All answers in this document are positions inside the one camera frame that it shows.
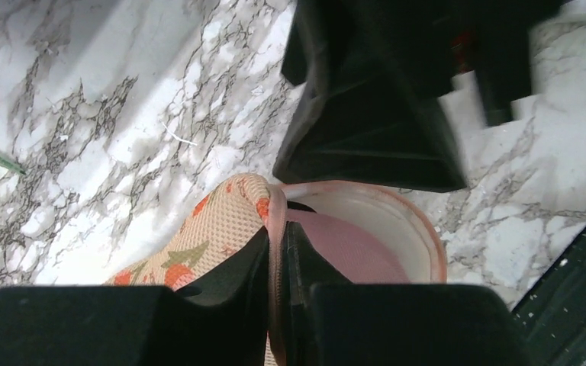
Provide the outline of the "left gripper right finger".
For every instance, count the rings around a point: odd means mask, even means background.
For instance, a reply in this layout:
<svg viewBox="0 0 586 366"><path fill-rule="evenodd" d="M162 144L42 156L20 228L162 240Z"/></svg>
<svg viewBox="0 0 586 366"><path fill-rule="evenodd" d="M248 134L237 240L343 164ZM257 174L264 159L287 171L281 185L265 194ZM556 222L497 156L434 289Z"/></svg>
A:
<svg viewBox="0 0 586 366"><path fill-rule="evenodd" d="M297 223L282 242L285 365L528 365L510 312L462 284L353 284Z"/></svg>

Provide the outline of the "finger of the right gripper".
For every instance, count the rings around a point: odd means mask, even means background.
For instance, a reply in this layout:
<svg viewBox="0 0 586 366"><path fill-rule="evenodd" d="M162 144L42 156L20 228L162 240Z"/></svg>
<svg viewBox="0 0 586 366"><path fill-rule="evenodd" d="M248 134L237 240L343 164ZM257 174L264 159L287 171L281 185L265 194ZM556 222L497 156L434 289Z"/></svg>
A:
<svg viewBox="0 0 586 366"><path fill-rule="evenodd" d="M273 175L464 188L440 104L452 91L451 25L447 1L299 1L281 73L303 92Z"/></svg>

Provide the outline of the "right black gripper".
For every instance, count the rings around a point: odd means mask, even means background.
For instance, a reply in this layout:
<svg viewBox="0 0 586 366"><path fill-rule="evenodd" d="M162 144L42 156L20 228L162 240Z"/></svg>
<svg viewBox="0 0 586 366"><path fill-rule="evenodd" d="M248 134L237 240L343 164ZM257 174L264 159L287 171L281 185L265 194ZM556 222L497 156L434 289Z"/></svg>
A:
<svg viewBox="0 0 586 366"><path fill-rule="evenodd" d="M533 94L530 32L561 1L431 1L431 19L457 73L474 72L487 125L516 120L513 102Z"/></svg>

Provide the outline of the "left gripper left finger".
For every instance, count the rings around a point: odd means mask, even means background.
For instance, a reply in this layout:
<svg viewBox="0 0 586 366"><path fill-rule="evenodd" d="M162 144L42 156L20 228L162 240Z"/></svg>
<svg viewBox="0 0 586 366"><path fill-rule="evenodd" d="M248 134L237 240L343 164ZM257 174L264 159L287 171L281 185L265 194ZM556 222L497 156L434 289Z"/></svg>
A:
<svg viewBox="0 0 586 366"><path fill-rule="evenodd" d="M0 288L0 365L261 365L268 251L259 230L177 291Z"/></svg>

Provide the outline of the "floral mesh laundry bag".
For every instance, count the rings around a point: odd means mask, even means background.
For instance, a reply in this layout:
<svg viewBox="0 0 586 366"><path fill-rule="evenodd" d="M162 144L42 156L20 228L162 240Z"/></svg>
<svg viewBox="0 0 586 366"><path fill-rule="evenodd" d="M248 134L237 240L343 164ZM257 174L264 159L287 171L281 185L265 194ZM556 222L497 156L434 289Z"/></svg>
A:
<svg viewBox="0 0 586 366"><path fill-rule="evenodd" d="M111 285L178 290L242 249L260 230L270 241L267 365L289 365L283 319L285 227L301 226L312 247L356 284L443 283L446 254L433 224L407 199L352 181L273 185L241 173L220 183L157 253L111 277Z"/></svg>

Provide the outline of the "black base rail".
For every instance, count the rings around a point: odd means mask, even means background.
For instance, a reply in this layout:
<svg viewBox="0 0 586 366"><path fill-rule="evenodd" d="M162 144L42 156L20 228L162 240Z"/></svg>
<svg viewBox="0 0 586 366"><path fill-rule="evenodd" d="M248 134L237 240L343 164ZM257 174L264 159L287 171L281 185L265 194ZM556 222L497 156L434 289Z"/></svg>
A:
<svg viewBox="0 0 586 366"><path fill-rule="evenodd" d="M586 365L586 227L512 313L534 365Z"/></svg>

